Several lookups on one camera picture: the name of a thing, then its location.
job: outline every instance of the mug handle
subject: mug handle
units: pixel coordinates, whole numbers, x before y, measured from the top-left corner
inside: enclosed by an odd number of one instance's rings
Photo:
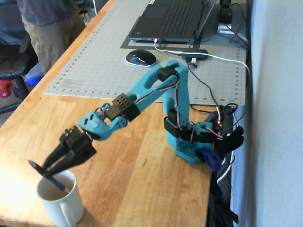
[[[62,203],[60,203],[60,206],[61,206],[62,213],[65,217],[65,220],[66,220],[68,226],[74,227],[76,225],[76,223],[74,221],[72,221],[72,218],[69,215],[68,204],[66,202],[62,202]]]

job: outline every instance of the wooden tabletop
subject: wooden tabletop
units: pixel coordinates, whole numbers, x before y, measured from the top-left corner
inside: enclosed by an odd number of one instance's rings
[[[0,128],[0,225],[53,226],[36,195],[42,164],[64,129],[108,100],[45,95],[44,91],[115,1],[110,0]],[[106,141],[76,174],[85,213],[77,226],[203,226],[211,170],[189,164],[166,142],[162,104],[154,103]],[[202,121],[190,113],[190,121]]]

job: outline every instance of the robotic arm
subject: robotic arm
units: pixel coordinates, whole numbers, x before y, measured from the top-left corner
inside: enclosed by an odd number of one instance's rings
[[[166,67],[155,66],[145,74],[127,93],[119,95],[113,104],[104,103],[83,117],[78,125],[65,130],[60,144],[47,157],[42,167],[35,169],[44,177],[51,177],[65,169],[83,164],[96,150],[93,140],[106,140],[110,135],[127,126],[157,98],[163,97],[164,128],[167,141],[176,155],[190,163],[207,162],[213,171],[221,168],[226,153],[239,147],[244,138],[243,129],[238,127],[229,137],[218,138],[212,131],[222,132],[222,124],[213,117],[208,122],[189,123],[188,68],[176,60],[167,62]]]

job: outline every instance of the laptop keyboard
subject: laptop keyboard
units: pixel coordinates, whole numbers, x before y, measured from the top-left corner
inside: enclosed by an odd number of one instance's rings
[[[195,2],[173,2],[160,29],[160,34],[182,35],[185,33]]]

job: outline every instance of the white wall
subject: white wall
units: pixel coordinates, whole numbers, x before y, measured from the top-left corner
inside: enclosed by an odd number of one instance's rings
[[[231,208],[240,227],[302,227],[303,0],[254,0],[251,34],[252,110]]]

